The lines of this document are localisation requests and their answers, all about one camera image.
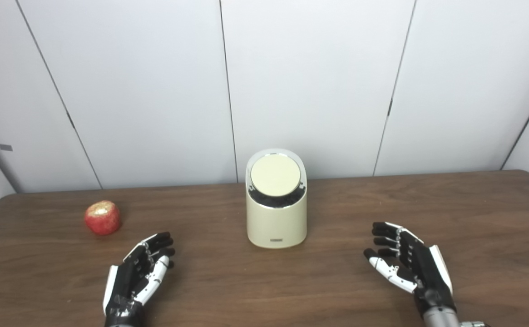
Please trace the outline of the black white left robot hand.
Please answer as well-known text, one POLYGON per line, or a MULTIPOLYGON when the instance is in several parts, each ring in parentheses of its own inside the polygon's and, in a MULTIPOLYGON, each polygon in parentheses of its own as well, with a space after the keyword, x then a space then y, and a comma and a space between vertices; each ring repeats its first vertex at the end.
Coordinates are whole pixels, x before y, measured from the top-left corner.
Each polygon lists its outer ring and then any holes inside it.
POLYGON ((103 296, 107 326, 140 326, 143 307, 172 269, 175 254, 169 232, 140 241, 120 265, 111 265, 103 296))

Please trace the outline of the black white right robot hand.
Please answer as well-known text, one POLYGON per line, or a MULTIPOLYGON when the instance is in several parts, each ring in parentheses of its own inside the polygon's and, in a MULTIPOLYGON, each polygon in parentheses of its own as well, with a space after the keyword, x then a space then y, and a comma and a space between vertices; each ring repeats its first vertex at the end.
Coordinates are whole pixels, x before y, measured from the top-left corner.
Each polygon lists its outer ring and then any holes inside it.
POLYGON ((372 224, 374 244, 364 250, 368 263, 387 281, 413 294, 420 315, 435 307, 457 311, 449 271, 437 245, 428 246, 407 228, 372 224))

